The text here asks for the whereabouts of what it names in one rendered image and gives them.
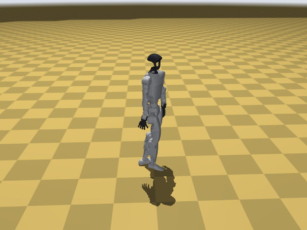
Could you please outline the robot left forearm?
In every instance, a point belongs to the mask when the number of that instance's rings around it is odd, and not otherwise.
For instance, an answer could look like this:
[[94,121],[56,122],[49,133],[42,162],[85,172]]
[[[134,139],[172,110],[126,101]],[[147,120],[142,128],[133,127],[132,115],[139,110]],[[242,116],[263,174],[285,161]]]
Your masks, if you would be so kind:
[[161,94],[161,106],[163,107],[164,104],[166,104],[166,97],[165,97],[166,93],[162,93]]

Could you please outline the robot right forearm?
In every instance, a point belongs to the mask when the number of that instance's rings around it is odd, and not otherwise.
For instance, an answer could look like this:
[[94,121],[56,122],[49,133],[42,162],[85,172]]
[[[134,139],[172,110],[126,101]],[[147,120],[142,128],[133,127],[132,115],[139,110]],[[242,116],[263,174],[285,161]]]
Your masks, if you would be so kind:
[[142,100],[142,106],[143,106],[143,115],[142,119],[146,120],[147,115],[149,114],[149,104],[147,103],[148,99],[146,97]]

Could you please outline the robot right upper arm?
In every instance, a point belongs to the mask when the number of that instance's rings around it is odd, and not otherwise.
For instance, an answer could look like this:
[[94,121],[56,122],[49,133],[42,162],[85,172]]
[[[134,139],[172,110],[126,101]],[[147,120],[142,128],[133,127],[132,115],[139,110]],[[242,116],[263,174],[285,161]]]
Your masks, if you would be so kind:
[[148,96],[151,78],[151,76],[145,76],[142,79],[142,98],[146,97],[148,99],[147,103],[151,101],[150,96]]

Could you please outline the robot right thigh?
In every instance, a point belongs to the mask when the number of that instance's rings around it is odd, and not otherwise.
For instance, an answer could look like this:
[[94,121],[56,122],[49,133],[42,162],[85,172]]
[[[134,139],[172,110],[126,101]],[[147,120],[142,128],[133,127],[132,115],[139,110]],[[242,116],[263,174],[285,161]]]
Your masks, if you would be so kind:
[[156,116],[154,112],[150,112],[150,115],[147,118],[147,123],[151,124],[152,138],[149,141],[154,142],[154,145],[156,146],[161,136],[161,126],[158,116]]

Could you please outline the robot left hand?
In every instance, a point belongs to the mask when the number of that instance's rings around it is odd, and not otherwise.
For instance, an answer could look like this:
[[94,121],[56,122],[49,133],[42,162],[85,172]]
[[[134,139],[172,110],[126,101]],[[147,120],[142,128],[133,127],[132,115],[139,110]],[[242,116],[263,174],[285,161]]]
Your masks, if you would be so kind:
[[165,116],[165,108],[166,108],[166,104],[163,105],[163,107],[161,106],[161,108],[163,109],[163,117]]

